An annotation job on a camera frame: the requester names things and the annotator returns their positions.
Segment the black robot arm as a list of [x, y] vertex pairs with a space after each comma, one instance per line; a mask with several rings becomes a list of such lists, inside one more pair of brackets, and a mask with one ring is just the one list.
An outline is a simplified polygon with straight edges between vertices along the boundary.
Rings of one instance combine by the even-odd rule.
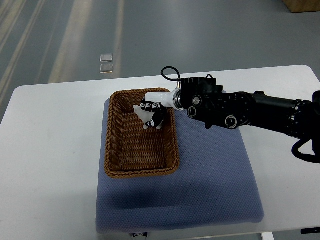
[[320, 93], [312, 100], [285, 99], [263, 91], [225, 93], [223, 86], [206, 77], [182, 78], [173, 105], [187, 111], [190, 119], [204, 123], [206, 129], [218, 126], [229, 130], [254, 126], [298, 139], [292, 154], [305, 162], [320, 162]]

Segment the black white robotic hand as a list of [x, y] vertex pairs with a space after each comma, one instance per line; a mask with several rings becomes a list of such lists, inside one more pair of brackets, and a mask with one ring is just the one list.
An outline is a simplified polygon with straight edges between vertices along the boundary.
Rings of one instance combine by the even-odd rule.
[[160, 102], [147, 101], [146, 97], [141, 100], [139, 106], [144, 111], [154, 113], [152, 119], [146, 123], [148, 128], [156, 128], [157, 130], [160, 130], [162, 128], [163, 121], [167, 116], [168, 108], [163, 106]]

